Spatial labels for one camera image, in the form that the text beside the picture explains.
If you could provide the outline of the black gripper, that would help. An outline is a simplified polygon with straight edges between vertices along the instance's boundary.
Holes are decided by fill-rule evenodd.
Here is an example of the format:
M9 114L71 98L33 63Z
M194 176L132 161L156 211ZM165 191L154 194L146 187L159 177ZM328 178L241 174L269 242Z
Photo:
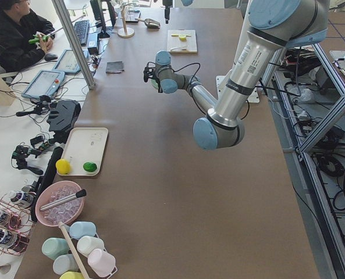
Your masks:
M159 79L157 77L155 71L155 63L154 62L147 62L144 70L143 70L143 80L145 83L148 83L150 80L155 80L158 84L158 88L160 87Z
M169 23L169 9L173 6L173 0L162 0L162 5L165 8L165 23Z

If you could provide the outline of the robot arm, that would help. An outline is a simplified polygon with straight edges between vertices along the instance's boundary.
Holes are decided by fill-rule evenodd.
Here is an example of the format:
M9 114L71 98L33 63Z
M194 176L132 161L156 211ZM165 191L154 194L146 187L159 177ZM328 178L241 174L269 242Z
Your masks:
M252 1L247 14L248 40L230 71L225 87L214 98L195 76L176 74L166 51L153 67L144 68L144 81L155 80L158 91L186 90L205 117L193 125L197 145L206 150L235 146L244 137L239 113L274 53L282 48L316 44L326 38L329 1Z

